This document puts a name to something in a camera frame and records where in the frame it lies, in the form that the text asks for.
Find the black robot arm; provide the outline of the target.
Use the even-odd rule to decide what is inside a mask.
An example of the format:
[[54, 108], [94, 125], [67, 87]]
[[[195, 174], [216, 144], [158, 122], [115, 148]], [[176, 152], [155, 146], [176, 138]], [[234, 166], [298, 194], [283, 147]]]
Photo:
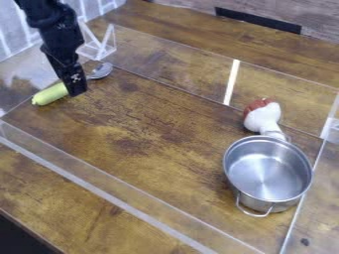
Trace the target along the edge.
[[60, 0], [14, 0], [27, 23], [39, 31], [46, 54], [71, 97], [87, 91], [86, 72], [78, 49], [86, 43], [75, 9]]

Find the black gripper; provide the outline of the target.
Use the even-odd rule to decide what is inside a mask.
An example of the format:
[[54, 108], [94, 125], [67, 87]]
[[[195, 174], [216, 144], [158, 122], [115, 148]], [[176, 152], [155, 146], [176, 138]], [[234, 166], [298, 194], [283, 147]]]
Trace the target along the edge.
[[30, 6], [27, 21], [42, 36], [43, 52], [50, 55], [60, 66], [58, 76], [63, 81], [71, 97], [87, 92], [86, 72], [76, 63], [76, 50], [84, 43], [76, 11], [70, 6]]

